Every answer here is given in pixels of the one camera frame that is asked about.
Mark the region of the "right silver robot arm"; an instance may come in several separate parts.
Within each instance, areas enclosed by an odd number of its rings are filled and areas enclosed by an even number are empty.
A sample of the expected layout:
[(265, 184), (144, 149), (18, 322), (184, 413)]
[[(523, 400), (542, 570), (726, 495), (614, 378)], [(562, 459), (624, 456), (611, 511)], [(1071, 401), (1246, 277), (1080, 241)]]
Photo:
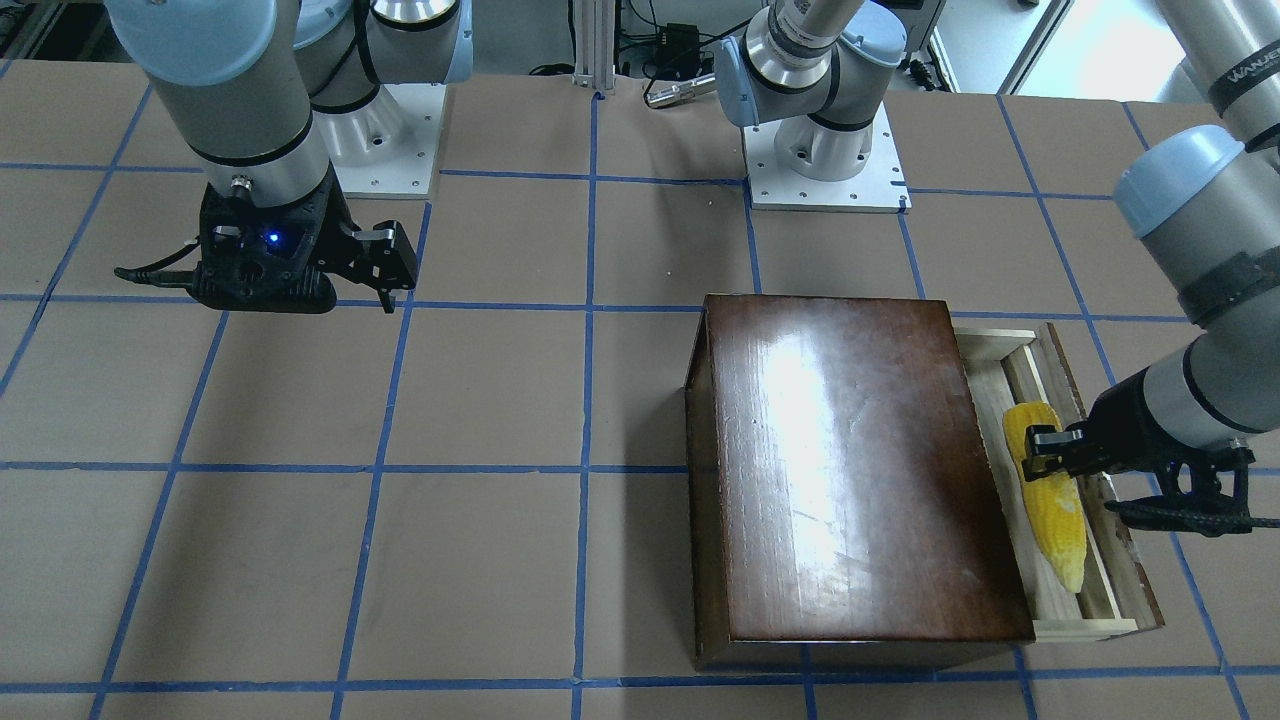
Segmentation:
[(324, 314), (334, 275), (384, 313), (416, 286), (396, 220), (365, 229), (339, 169), (411, 146), (393, 85), (451, 85), (474, 63), (467, 1), (109, 1), (207, 181), (197, 234), (123, 281), (234, 313)]

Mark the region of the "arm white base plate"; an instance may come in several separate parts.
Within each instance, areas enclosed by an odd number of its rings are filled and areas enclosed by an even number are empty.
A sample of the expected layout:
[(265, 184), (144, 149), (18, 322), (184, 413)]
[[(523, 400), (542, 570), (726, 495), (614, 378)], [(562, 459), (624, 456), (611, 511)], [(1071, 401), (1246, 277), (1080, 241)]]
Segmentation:
[(447, 85), (384, 85), (364, 108), (314, 113), (346, 197), (431, 197), (448, 91)]
[(751, 205), (767, 211), (905, 213), (913, 206), (884, 104), (842, 132), (809, 117), (742, 131)]

